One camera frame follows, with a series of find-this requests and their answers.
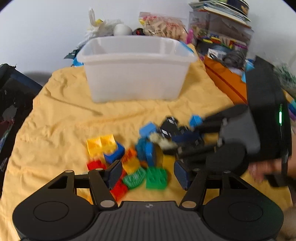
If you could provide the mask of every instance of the clear plastic storage box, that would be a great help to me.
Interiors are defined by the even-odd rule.
[[[90,40],[78,53],[94,102],[176,99],[197,56],[161,37],[111,36]]]

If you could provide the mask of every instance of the black round object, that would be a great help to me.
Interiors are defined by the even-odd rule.
[[[240,191],[209,201],[204,206],[203,217],[220,236],[241,241],[275,238],[284,221],[281,209],[274,202],[260,193],[246,195]]]
[[[83,232],[94,218],[92,205],[64,190],[37,192],[20,203],[12,220],[21,237],[32,240],[64,240]]]
[[[234,171],[244,164],[245,146],[241,143],[224,144],[207,156],[206,168],[214,172]]]

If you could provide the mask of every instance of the red stripe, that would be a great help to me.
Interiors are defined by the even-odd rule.
[[[205,66],[212,71],[219,79],[221,79],[229,88],[231,88],[245,103],[247,103],[247,100],[238,92],[232,85],[230,85],[224,78],[222,78],[220,75],[218,75],[215,71],[213,71],[208,65],[205,64]]]

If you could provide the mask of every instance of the plastic bag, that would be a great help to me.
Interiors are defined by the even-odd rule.
[[[141,12],[139,21],[143,32],[149,36],[159,36],[186,42],[187,32],[182,21],[165,15]]]
[[[92,8],[89,10],[89,21],[90,27],[85,34],[84,40],[78,44],[78,48],[81,48],[92,38],[112,36],[114,27],[119,23],[123,23],[119,19],[105,21],[100,19],[96,20],[94,10]]]

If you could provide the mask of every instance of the green indicator light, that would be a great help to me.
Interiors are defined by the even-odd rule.
[[[281,111],[279,112],[279,123],[281,124]]]

